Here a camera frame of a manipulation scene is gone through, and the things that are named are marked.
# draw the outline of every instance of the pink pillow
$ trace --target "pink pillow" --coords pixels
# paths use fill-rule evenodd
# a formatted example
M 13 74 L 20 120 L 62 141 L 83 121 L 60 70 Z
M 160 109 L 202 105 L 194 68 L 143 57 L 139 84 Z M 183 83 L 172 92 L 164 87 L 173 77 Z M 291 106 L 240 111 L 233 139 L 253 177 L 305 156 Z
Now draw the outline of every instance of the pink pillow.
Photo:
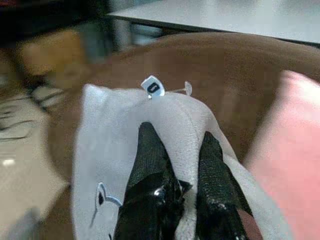
M 320 231 L 320 85 L 283 72 L 278 97 L 245 161 L 297 240 Z

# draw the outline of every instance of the small white tag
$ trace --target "small white tag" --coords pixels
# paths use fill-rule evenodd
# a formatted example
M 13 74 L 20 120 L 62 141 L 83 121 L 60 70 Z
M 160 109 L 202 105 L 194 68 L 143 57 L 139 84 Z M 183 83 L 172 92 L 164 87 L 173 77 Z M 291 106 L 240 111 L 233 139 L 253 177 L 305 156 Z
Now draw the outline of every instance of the small white tag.
M 151 75 L 141 83 L 141 87 L 149 94 L 150 98 L 164 96 L 166 91 L 161 81 Z

